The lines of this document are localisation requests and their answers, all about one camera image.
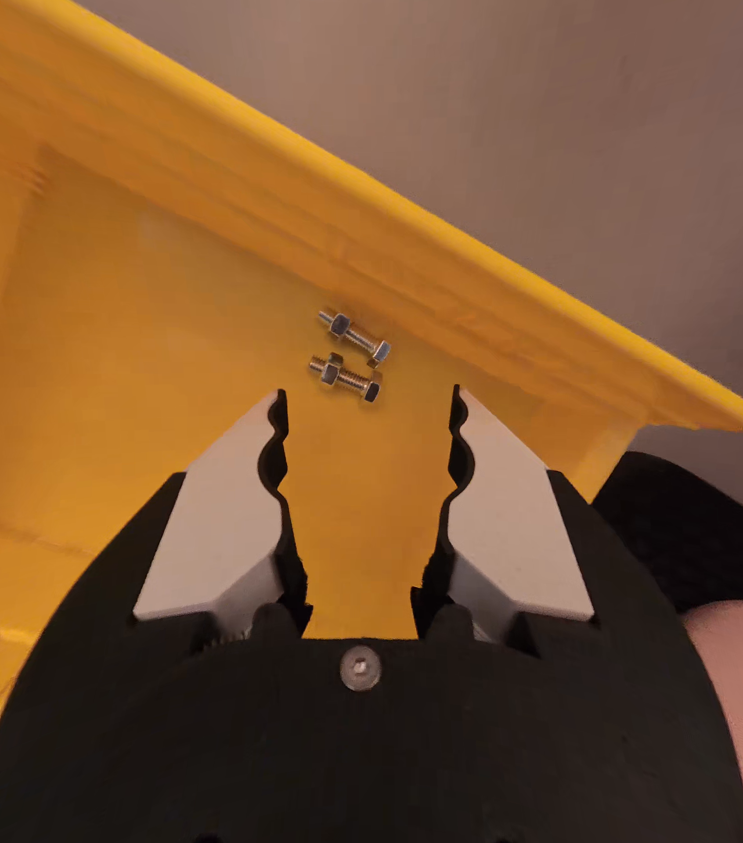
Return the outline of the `yellow plastic bin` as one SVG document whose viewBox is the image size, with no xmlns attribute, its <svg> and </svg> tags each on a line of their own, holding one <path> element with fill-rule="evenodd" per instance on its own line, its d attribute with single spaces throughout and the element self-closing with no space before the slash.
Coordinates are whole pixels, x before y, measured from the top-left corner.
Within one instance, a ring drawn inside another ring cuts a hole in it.
<svg viewBox="0 0 743 843">
<path fill-rule="evenodd" d="M 92 559 L 277 388 L 307 635 L 415 638 L 455 384 L 588 501 L 647 425 L 743 434 L 742 397 L 103 18 L 0 2 L 0 713 Z"/>
</svg>

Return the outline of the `silver bolt with nut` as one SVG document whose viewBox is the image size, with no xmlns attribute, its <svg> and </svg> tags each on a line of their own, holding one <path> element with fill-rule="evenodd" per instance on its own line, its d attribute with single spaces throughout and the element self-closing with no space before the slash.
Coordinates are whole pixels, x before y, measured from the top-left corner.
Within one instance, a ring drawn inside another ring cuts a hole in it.
<svg viewBox="0 0 743 843">
<path fill-rule="evenodd" d="M 335 342 L 351 343 L 366 353 L 367 365 L 373 369 L 379 367 L 391 352 L 390 343 L 368 332 L 346 313 L 320 310 L 317 318 Z"/>
</svg>

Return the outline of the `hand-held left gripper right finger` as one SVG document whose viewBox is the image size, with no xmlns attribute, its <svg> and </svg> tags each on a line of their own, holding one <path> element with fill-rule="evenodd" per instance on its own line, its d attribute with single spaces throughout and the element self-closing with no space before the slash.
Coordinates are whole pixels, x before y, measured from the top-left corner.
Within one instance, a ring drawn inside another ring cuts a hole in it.
<svg viewBox="0 0 743 843">
<path fill-rule="evenodd" d="M 453 388 L 448 473 L 434 550 L 413 587 L 417 635 L 464 607 L 479 641 L 507 643 L 522 613 L 587 623 L 594 607 L 548 468 L 471 392 Z"/>
</svg>

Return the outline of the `black textured pad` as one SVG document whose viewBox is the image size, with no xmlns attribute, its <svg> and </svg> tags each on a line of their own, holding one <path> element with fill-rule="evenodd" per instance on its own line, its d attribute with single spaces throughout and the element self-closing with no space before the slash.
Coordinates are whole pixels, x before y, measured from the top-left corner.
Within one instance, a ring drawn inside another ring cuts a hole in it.
<svg viewBox="0 0 743 843">
<path fill-rule="evenodd" d="M 687 469 L 629 451 L 593 508 L 674 609 L 743 601 L 743 505 Z"/>
</svg>

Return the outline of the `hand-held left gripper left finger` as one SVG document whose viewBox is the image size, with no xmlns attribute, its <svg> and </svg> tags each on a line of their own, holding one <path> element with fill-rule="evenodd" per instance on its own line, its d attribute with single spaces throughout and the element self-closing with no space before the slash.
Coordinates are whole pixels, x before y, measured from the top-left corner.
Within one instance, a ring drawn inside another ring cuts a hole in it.
<svg viewBox="0 0 743 843">
<path fill-rule="evenodd" d="M 302 634 L 312 616 L 289 505 L 286 393 L 272 391 L 185 472 L 134 605 L 140 621 L 207 614 L 226 640 L 247 638 L 264 605 Z"/>
</svg>

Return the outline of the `silver hex bolt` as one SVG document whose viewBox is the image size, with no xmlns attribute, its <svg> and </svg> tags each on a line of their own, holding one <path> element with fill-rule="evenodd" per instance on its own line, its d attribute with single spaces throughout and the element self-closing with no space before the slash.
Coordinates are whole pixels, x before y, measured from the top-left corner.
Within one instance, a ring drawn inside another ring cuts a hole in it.
<svg viewBox="0 0 743 843">
<path fill-rule="evenodd" d="M 308 364 L 309 371 L 312 372 L 313 374 L 316 374 L 317 378 L 319 380 L 318 373 L 314 372 L 314 371 L 311 371 L 311 369 L 309 368 L 309 364 Z M 337 387 L 337 386 L 351 390 L 353 393 L 356 393 L 356 395 L 359 395 L 363 401 L 371 404 L 371 403 L 374 403 L 379 398 L 379 396 L 381 394 L 381 391 L 382 391 L 382 375 L 379 372 L 377 372 L 377 370 L 372 370 L 372 372 L 369 375 L 363 376 L 361 374 L 358 374 L 358 373 L 346 368 L 345 367 L 345 361 L 344 361 L 344 367 L 342 369 L 342 373 L 339 375 L 339 379 L 338 379 L 337 383 L 333 386 L 327 386 L 327 387 L 333 388 L 333 387 Z"/>
</svg>

